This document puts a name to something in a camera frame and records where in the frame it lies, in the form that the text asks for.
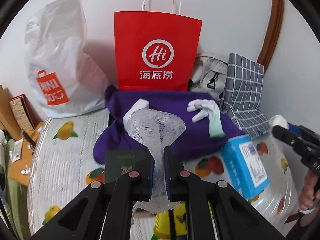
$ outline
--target gray backpack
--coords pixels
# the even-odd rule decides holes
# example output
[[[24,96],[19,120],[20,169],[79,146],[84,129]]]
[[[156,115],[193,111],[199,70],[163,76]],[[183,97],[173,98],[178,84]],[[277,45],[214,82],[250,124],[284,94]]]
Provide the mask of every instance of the gray backpack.
[[[227,73],[228,64],[221,57],[211,52],[199,53],[196,56],[188,88],[192,92],[209,93],[215,100],[219,100],[224,90]]]

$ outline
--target dark green notebook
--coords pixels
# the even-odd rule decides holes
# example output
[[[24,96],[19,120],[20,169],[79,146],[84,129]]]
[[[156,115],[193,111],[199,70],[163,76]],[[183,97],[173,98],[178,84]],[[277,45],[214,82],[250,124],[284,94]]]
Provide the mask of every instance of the dark green notebook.
[[[106,154],[105,183],[116,181],[121,175],[133,171],[137,161],[150,156],[148,149],[118,149]]]

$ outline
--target screw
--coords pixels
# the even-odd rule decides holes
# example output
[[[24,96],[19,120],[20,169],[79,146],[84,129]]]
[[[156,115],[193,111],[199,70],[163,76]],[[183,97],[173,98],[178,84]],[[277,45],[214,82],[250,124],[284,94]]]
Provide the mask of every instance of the screw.
[[[101,182],[96,180],[96,181],[92,182],[90,185],[92,188],[98,188],[98,187],[100,187]]]
[[[219,187],[227,187],[228,183],[224,180],[220,180],[220,181],[218,181],[218,186]]]
[[[190,172],[189,171],[180,171],[180,176],[181,177],[189,177],[190,176]]]
[[[138,176],[139,176],[139,172],[137,172],[137,171],[130,171],[130,173],[129,173],[130,178],[136,178]]]

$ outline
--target white plastic bag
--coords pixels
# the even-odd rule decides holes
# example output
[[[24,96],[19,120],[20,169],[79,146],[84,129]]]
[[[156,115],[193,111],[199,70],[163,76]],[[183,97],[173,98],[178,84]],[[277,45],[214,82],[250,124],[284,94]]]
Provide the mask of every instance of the white plastic bag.
[[[26,24],[28,79],[48,117],[70,117],[104,107],[105,73],[83,52],[81,0],[47,4]]]

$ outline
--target plaid fabric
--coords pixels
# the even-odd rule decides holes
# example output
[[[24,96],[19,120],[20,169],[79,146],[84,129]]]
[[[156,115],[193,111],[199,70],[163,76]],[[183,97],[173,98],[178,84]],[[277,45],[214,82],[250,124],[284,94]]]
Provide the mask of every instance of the plaid fabric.
[[[268,119],[259,111],[262,83],[263,65],[230,53],[223,112],[252,139],[269,132]]]

